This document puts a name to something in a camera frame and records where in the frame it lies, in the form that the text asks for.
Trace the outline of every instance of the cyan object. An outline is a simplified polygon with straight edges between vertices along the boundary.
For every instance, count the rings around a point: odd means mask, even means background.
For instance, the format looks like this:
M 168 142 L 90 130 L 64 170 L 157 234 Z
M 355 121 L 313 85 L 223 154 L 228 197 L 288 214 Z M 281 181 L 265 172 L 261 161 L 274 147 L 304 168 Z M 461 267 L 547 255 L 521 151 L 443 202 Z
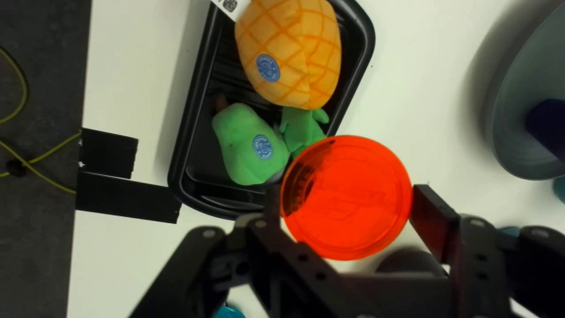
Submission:
M 223 306 L 215 312 L 214 318 L 245 318 L 244 313 L 231 306 Z
M 519 237 L 519 232 L 521 229 L 517 227 L 505 227 L 505 229 L 500 229 L 501 234 L 509 236 L 509 237 Z
M 565 177 L 553 183 L 553 191 L 565 204 Z

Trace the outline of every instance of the gray object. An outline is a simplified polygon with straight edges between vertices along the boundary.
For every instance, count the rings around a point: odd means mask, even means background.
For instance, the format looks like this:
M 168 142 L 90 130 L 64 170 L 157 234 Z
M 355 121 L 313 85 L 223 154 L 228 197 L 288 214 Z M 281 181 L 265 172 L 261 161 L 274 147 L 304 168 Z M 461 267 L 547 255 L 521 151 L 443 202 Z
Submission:
M 565 101 L 565 4 L 558 6 L 500 70 L 486 112 L 487 138 L 500 165 L 530 181 L 565 176 L 565 165 L 524 128 L 546 100 Z

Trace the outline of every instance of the blue object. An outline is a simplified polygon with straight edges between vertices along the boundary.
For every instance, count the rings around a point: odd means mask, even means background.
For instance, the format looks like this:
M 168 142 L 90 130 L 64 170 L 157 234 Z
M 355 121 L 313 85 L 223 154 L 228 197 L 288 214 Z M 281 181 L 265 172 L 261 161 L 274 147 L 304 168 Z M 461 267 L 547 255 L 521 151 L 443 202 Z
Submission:
M 268 55 L 258 57 L 256 66 L 258 66 L 260 75 L 267 82 L 279 82 L 281 70 L 279 70 L 279 64 L 272 57 L 268 57 Z
M 272 156 L 272 144 L 263 135 L 254 137 L 253 149 L 261 160 L 268 160 Z
M 244 313 L 231 306 L 223 306 L 215 312 L 214 318 L 245 318 Z
M 565 204 L 565 177 L 553 183 L 553 191 Z

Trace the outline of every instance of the blue label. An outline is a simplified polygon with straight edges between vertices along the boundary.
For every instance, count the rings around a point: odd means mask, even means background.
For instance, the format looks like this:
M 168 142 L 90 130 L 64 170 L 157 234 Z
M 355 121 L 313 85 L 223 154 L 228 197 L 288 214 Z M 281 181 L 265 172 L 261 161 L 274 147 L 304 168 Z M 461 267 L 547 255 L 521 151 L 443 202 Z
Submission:
M 267 82 L 279 82 L 281 78 L 281 70 L 279 64 L 268 57 L 268 55 L 260 55 L 258 61 L 258 71 Z
M 263 135 L 254 137 L 253 149 L 261 160 L 268 160 L 272 156 L 272 145 Z

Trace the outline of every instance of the sticker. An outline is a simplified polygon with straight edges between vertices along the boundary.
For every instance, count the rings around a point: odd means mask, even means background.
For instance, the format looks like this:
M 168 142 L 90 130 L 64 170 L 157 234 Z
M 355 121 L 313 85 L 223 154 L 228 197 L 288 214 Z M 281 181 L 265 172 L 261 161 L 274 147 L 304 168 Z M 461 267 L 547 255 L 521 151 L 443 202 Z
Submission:
M 263 135 L 254 137 L 253 149 L 261 160 L 272 158 L 272 145 L 268 138 Z
M 251 0 L 212 0 L 230 20 L 240 22 Z
M 275 62 L 275 59 L 268 57 L 268 55 L 260 55 L 256 61 L 256 66 L 258 66 L 260 75 L 267 82 L 279 82 L 281 80 L 281 70 L 279 70 L 279 64 Z

